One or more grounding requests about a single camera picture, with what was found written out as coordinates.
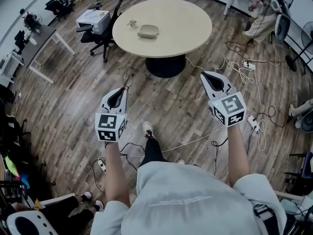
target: wooden floor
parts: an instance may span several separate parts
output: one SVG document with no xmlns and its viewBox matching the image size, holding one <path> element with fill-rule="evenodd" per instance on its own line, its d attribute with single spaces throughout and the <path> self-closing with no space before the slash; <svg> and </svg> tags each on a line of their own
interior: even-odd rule
<svg viewBox="0 0 313 235">
<path fill-rule="evenodd" d="M 121 11 L 144 0 L 125 0 Z M 234 10 L 223 16 L 224 5 L 211 0 L 186 0 L 202 8 L 211 18 L 213 30 L 209 40 L 199 49 L 186 56 L 194 65 L 207 71 L 223 64 L 224 57 L 240 63 L 241 57 L 228 50 L 226 41 L 244 42 L 242 31 L 248 18 Z M 117 1 L 103 0 L 103 8 L 113 11 Z M 199 68 L 187 63 L 184 71 L 173 78 L 162 79 L 152 76 L 145 68 L 145 59 L 128 54 L 118 47 L 112 48 L 108 63 L 102 61 L 102 49 L 90 56 L 89 49 L 94 44 L 80 43 L 81 33 L 75 32 L 75 20 L 90 5 L 92 0 L 79 2 L 73 12 L 64 21 L 54 22 L 53 27 L 77 52 L 72 56 L 60 43 L 51 43 L 41 53 L 38 61 L 40 70 L 55 83 L 52 85 L 30 70 L 20 68 L 17 72 L 13 90 L 21 90 L 16 118 L 22 122 L 28 119 L 27 130 L 31 131 L 32 152 L 39 155 L 40 161 L 46 161 L 46 178 L 56 182 L 51 189 L 55 196 L 70 192 L 77 194 L 90 190 L 95 197 L 105 201 L 105 195 L 95 186 L 91 164 L 104 154 L 103 143 L 97 141 L 94 130 L 95 113 L 99 110 L 102 97 L 109 91 L 122 86 L 122 75 L 134 73 L 133 85 L 129 89 L 129 124 L 122 135 L 120 147 L 127 142 L 144 145 L 145 138 L 141 125 L 150 121 L 155 135 L 163 150 L 168 150 L 189 141 L 203 137 L 221 127 L 213 119 L 207 108 L 208 98 L 201 85 Z M 291 51 L 277 47 L 282 60 Z M 278 60 L 275 46 L 266 39 L 261 44 L 246 48 L 246 56 L 257 60 Z M 218 71 L 226 75 L 244 96 L 248 114 L 260 112 L 256 84 L 243 84 L 239 74 L 224 66 Z M 286 63 L 280 66 L 257 64 L 256 78 L 260 88 L 263 111 L 273 105 L 276 116 L 273 121 L 283 125 L 288 117 L 288 108 L 312 97 L 312 75 L 302 75 L 302 66 L 292 72 Z M 254 73 L 247 73 L 254 79 Z M 312 135 L 296 130 L 293 123 L 285 128 L 272 124 L 268 117 L 266 130 L 266 148 L 258 149 L 258 135 L 251 137 L 249 160 L 252 172 L 263 173 L 276 190 L 285 187 L 285 171 L 296 171 L 302 161 L 289 158 L 290 153 L 303 153 L 310 149 Z M 241 124 L 246 148 L 251 127 L 247 122 Z M 164 153 L 170 161 L 184 159 L 188 164 L 196 164 L 213 172 L 215 148 L 211 141 L 219 143 L 226 138 L 226 129 L 214 133 L 208 138 Z M 264 137 L 260 136 L 260 146 L 264 146 Z M 227 182 L 227 149 L 225 143 L 220 147 L 216 177 Z M 125 150 L 131 156 L 143 156 L 143 151 L 129 145 Z M 138 167 L 142 158 L 132 158 Z M 132 193 L 135 193 L 136 172 L 123 159 L 125 173 Z M 104 189 L 105 175 L 95 165 L 98 185 Z"/>
</svg>

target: stand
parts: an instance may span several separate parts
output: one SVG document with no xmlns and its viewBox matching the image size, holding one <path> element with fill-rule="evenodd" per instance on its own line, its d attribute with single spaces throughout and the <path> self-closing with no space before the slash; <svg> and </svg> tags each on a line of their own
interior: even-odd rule
<svg viewBox="0 0 313 235">
<path fill-rule="evenodd" d="M 165 58 L 146 58 L 147 70 L 154 76 L 169 78 L 181 73 L 186 65 L 185 55 Z"/>
</svg>

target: printer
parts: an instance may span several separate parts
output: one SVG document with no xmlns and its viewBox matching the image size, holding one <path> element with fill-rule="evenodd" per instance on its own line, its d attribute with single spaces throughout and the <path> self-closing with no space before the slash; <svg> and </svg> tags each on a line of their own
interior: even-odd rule
<svg viewBox="0 0 313 235">
<path fill-rule="evenodd" d="M 106 10 L 86 10 L 77 20 L 78 27 L 93 25 L 92 32 L 101 35 L 111 21 L 110 12 Z"/>
</svg>

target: seated person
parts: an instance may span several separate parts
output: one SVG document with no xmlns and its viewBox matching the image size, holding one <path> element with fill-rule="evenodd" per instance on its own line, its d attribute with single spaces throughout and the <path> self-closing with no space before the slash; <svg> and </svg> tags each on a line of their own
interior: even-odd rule
<svg viewBox="0 0 313 235">
<path fill-rule="evenodd" d="M 277 20 L 277 14 L 271 8 L 270 0 L 253 0 L 249 11 L 254 11 L 258 3 L 262 2 L 263 8 L 259 13 L 257 19 L 251 25 L 251 28 L 243 34 L 247 37 L 247 40 L 255 40 L 257 43 L 263 41 L 274 29 Z"/>
<path fill-rule="evenodd" d="M 91 235 L 266 234 L 254 214 L 260 204 L 273 211 L 263 213 L 272 221 L 275 217 L 272 234 L 282 235 L 287 220 L 283 207 L 266 176 L 250 174 L 239 125 L 227 131 L 230 186 L 197 166 L 166 161 L 151 124 L 143 123 L 147 144 L 132 206 L 118 143 L 107 143 L 108 203 L 104 212 L 96 213 Z"/>
<path fill-rule="evenodd" d="M 76 215 L 68 217 L 68 215 L 79 206 L 80 203 L 90 201 L 92 194 L 86 191 L 84 194 L 78 196 L 72 196 L 66 198 L 58 203 L 46 206 L 39 211 L 44 214 L 50 225 L 55 229 L 58 235 L 79 235 L 79 233 L 85 228 L 89 221 L 93 219 L 96 212 L 103 212 L 103 203 L 100 200 L 96 200 L 93 207 L 82 210 Z M 7 207 L 1 214 L 2 220 L 6 220 L 7 217 L 17 212 L 31 210 L 27 206 L 14 203 Z"/>
</svg>

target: yellow object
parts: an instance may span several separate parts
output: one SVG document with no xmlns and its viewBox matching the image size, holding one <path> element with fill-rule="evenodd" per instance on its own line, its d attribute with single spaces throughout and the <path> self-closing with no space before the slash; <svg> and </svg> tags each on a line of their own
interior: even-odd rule
<svg viewBox="0 0 313 235">
<path fill-rule="evenodd" d="M 19 177 L 20 175 L 19 175 L 19 173 L 18 173 L 18 170 L 16 169 L 15 164 L 9 159 L 8 156 L 5 157 L 5 162 L 6 162 L 6 165 L 8 166 L 9 171 L 10 171 L 14 176 Z"/>
<path fill-rule="evenodd" d="M 36 201 L 35 201 L 35 209 L 36 209 L 37 211 L 39 211 L 39 210 L 41 210 L 42 208 L 43 208 L 43 206 L 39 203 L 39 200 L 36 199 Z"/>
</svg>

